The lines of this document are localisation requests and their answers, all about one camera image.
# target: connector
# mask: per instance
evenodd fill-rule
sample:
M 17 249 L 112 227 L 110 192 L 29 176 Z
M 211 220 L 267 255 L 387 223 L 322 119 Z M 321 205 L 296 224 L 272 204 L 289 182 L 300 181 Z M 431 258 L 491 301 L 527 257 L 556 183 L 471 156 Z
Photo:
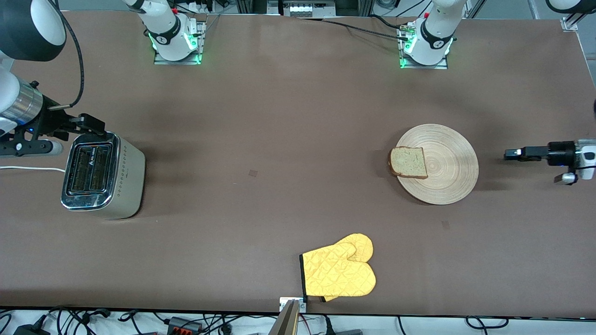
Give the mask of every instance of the connector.
M 222 330 L 222 334 L 223 335 L 232 335 L 232 325 L 231 324 L 225 324 L 223 325 L 223 327 L 221 328 Z
M 49 333 L 43 329 L 37 329 L 32 324 L 24 324 L 14 331 L 14 335 L 49 335 Z
M 174 335 L 199 335 L 203 326 L 199 322 L 191 322 L 173 317 L 167 324 L 167 333 Z

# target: power adapter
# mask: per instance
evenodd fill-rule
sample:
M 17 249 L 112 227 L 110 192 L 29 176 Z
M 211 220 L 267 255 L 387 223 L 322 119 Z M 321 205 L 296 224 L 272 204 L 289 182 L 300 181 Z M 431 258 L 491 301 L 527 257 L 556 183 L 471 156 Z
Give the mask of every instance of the power adapter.
M 24 324 L 14 331 L 14 335 L 49 335 L 49 333 L 43 329 L 37 329 L 32 324 Z
M 198 335 L 202 325 L 182 318 L 173 317 L 167 324 L 167 333 L 176 335 Z

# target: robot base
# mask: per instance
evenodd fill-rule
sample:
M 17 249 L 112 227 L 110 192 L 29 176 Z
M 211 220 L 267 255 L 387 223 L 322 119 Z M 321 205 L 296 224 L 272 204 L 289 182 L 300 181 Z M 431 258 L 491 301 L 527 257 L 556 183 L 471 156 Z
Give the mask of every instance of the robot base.
M 190 19 L 191 35 L 188 36 L 189 46 L 195 47 L 196 49 L 188 54 L 181 60 L 170 61 L 163 58 L 158 52 L 155 44 L 153 50 L 155 50 L 155 56 L 153 58 L 153 64 L 155 65 L 199 65 L 203 60 L 203 47 L 205 45 L 205 32 L 207 29 L 206 22 L 196 21 L 194 18 Z
M 408 22 L 406 25 L 406 29 L 398 29 L 398 36 L 408 38 L 407 41 L 398 40 L 398 50 L 399 50 L 399 67 L 402 69 L 439 69 L 439 70 L 446 70 L 448 68 L 447 64 L 447 54 L 449 54 L 449 47 L 453 40 L 451 40 L 447 45 L 443 48 L 438 50 L 432 50 L 430 47 L 424 48 L 424 51 L 432 52 L 435 54 L 442 54 L 442 59 L 433 65 L 424 65 L 420 64 L 419 62 L 415 61 L 411 53 L 414 52 L 414 45 L 415 44 L 424 44 L 427 43 L 424 39 L 421 39 L 417 36 L 417 31 L 420 30 L 421 21 L 424 21 L 423 18 L 419 18 L 416 21 Z

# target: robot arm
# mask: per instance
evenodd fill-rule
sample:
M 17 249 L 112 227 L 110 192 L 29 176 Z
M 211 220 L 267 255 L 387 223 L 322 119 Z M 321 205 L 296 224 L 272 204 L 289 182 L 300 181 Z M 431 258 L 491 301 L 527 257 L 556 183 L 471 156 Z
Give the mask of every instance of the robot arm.
M 197 20 L 174 14 L 166 0 L 124 0 L 149 32 L 153 47 L 165 60 L 179 61 L 198 48 Z
M 555 177 L 557 185 L 573 185 L 580 179 L 594 177 L 596 168 L 596 138 L 577 141 L 549 142 L 542 147 L 505 150 L 505 160 L 538 162 L 546 159 L 550 166 L 567 166 L 567 172 Z
M 48 0 L 0 0 L 0 56 L 16 60 L 49 61 L 64 48 L 66 31 L 57 8 Z M 27 83 L 0 66 L 0 157 L 55 155 L 57 141 L 69 133 L 104 135 L 104 123 L 80 114 L 73 117 L 44 96 L 39 83 Z M 31 139 L 25 139 L 29 133 Z
M 464 16 L 465 0 L 432 0 L 433 8 L 427 18 L 419 17 L 408 24 L 415 32 L 408 36 L 410 43 L 403 52 L 422 65 L 438 64 L 449 52 L 453 34 Z M 546 0 L 558 13 L 592 14 L 596 0 Z
M 595 0 L 547 0 L 547 6 L 552 11 L 563 14 L 592 14 L 596 11 Z
M 50 61 L 64 48 L 66 31 L 52 0 L 0 0 L 0 58 Z M 166 60 L 184 59 L 197 49 L 197 22 L 174 14 L 166 0 L 124 0 L 149 31 L 156 51 Z M 87 114 L 74 117 L 0 66 L 0 157 L 60 154 L 57 141 L 69 133 L 105 135 L 105 124 Z M 32 139 L 25 139 L 29 133 Z

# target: white cable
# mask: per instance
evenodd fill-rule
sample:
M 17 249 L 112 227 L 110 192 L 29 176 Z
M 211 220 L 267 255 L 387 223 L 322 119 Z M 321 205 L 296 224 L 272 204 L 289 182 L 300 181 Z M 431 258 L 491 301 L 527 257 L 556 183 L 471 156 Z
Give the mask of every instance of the white cable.
M 66 173 L 66 170 L 59 169 L 57 167 L 31 167 L 31 166 L 0 166 L 0 170 L 2 169 L 21 169 L 21 170 L 53 170 L 53 171 L 60 171 L 62 173 Z

